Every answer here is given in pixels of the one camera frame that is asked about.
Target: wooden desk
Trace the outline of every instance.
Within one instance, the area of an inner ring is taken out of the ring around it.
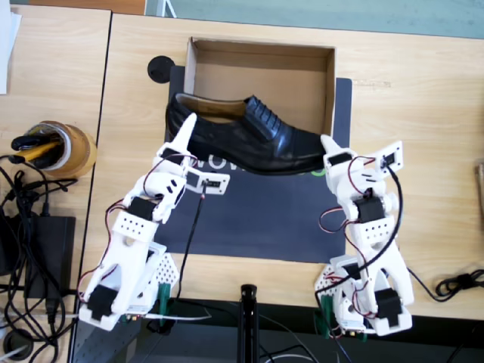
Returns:
[[[106,247],[105,209],[150,169],[163,143],[169,86],[148,77],[148,62],[166,55],[184,65],[191,36],[336,46],[337,75],[354,82],[352,148],[365,154],[404,141],[398,241],[408,266],[429,286],[484,266],[473,174],[475,159],[484,156],[484,41],[115,14],[84,270],[96,266]],[[175,259],[180,266],[182,256]],[[315,306],[313,283],[322,268],[190,255],[182,296],[235,301],[240,285],[252,283],[261,303]],[[413,314],[484,319],[481,289],[445,304],[416,283],[414,292]]]
[[[12,11],[23,17],[10,61],[8,94],[0,96],[1,155],[12,152],[10,143],[14,137],[43,120],[69,123],[95,137],[110,11],[43,6],[12,6]],[[2,163],[2,167],[11,176],[16,170],[25,169],[13,167],[7,161]],[[35,173],[29,172],[27,176],[31,181],[39,180]],[[91,179],[90,172],[72,186],[69,193],[57,192],[49,198],[53,216],[75,216],[77,219],[72,289],[76,289],[79,277]],[[0,183],[3,200],[10,188],[4,179]],[[2,308],[6,302],[6,295],[0,295]],[[68,312],[72,312],[73,296],[67,297],[64,302]],[[45,314],[43,304],[37,313]],[[70,334],[61,338],[58,361],[67,361],[69,340]],[[48,348],[36,361],[50,362],[53,354],[53,349]]]

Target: power adapter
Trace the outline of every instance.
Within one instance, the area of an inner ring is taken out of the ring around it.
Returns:
[[[33,236],[30,248],[36,261],[55,281],[62,297],[70,288],[70,270],[73,260],[76,217],[35,216],[32,217]],[[51,284],[45,286],[36,265],[27,264],[24,297],[58,299]]]

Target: black leather shoe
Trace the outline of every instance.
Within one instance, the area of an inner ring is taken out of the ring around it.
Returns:
[[[190,113],[198,116],[188,150],[199,160],[210,154],[248,172],[290,175],[322,169],[320,135],[284,123],[255,96],[214,101],[177,93],[166,108],[171,138]]]

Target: floor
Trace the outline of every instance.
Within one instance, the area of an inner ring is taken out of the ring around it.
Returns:
[[[11,0],[12,3],[161,12],[162,0]],[[484,39],[484,0],[171,0],[178,17],[236,23]]]

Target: white 3d-printed robot arm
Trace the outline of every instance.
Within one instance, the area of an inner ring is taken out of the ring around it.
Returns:
[[[400,141],[369,157],[359,157],[355,151],[339,147],[326,135],[321,136],[321,142],[326,150],[327,186],[343,208],[358,253],[331,259],[316,281],[316,290],[352,275],[354,267],[373,259],[389,241],[396,225],[389,213],[397,210],[399,203],[396,195],[386,192],[384,179],[390,176],[387,167],[393,172],[403,167]],[[374,169],[365,168],[365,163],[372,162]],[[320,295],[333,297],[334,314],[344,331],[387,335],[411,327],[405,306],[413,303],[414,294],[395,239],[357,277]]]
[[[124,197],[122,204],[126,211],[116,217],[110,245],[83,295],[85,303],[79,310],[82,321],[112,330],[125,313],[148,313],[162,282],[154,276],[157,268],[168,260],[170,268],[176,270],[171,257],[164,256],[166,247],[154,243],[159,222],[168,221],[185,189],[206,194],[225,193],[229,175],[191,167],[196,158],[188,152],[188,142],[196,121],[197,116],[192,113],[173,141],[166,142],[157,151],[151,171],[140,177]],[[187,183],[190,173],[196,179],[194,185]],[[178,271],[173,274],[176,278],[169,281],[172,286],[178,280]]]

